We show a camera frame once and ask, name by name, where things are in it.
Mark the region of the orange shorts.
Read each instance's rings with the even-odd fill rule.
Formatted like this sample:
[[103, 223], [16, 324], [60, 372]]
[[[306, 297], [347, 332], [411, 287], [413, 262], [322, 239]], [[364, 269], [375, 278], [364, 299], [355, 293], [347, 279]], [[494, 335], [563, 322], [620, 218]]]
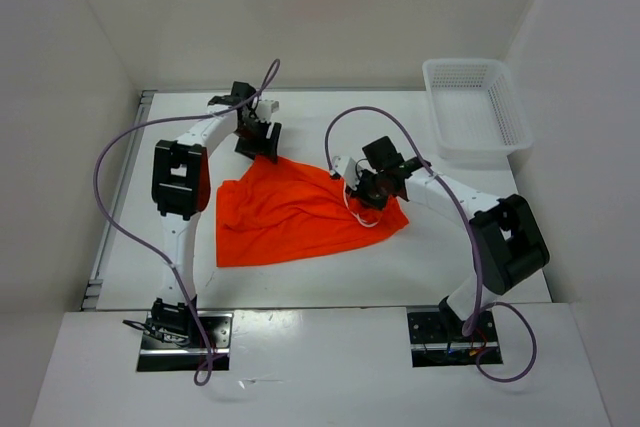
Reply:
[[254, 267], [369, 247], [409, 225], [399, 202], [365, 208], [318, 167], [259, 157], [216, 193], [216, 263]]

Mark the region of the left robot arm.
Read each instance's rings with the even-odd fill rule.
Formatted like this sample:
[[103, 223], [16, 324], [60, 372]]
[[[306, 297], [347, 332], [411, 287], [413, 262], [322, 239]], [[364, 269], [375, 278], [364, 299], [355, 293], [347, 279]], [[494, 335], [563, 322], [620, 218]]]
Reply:
[[210, 155], [234, 135], [237, 153], [275, 163], [282, 125], [272, 116], [278, 109], [277, 101], [261, 99], [250, 84], [235, 82], [229, 94], [209, 101], [206, 115], [185, 133], [156, 143], [151, 195], [170, 273], [152, 305], [151, 329], [177, 346], [195, 344], [200, 336], [192, 313], [197, 303], [193, 264], [197, 226], [211, 199]]

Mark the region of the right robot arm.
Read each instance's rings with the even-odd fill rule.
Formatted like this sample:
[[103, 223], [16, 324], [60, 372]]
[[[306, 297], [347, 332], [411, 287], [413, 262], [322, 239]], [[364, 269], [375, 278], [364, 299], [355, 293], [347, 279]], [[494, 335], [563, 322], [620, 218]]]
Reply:
[[448, 219], [469, 237], [473, 273], [439, 304], [438, 325], [446, 338], [470, 336], [482, 310], [548, 264], [549, 250], [524, 197], [481, 192], [418, 155], [406, 160], [387, 136], [363, 153], [367, 168], [348, 156], [331, 159], [332, 176], [343, 180], [347, 199], [381, 211], [400, 198]]

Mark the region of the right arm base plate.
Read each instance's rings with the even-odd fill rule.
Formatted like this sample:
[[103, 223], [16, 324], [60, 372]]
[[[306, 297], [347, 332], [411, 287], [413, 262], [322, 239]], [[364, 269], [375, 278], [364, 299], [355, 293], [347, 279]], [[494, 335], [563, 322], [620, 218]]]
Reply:
[[445, 326], [437, 307], [409, 308], [406, 311], [412, 366], [445, 367], [502, 364], [493, 315], [480, 315], [475, 331], [463, 337], [454, 327]]

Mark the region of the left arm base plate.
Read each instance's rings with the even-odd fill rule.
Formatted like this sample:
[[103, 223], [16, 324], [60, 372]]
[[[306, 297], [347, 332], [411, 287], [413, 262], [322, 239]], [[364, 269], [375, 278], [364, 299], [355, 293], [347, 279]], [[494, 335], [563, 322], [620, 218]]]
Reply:
[[[213, 348], [213, 370], [227, 371], [234, 314], [230, 311], [204, 311], [199, 315]], [[152, 327], [151, 315], [144, 323], [128, 321], [128, 324], [142, 332], [137, 372], [194, 372], [206, 362], [207, 349], [199, 332], [189, 338], [186, 334]]]

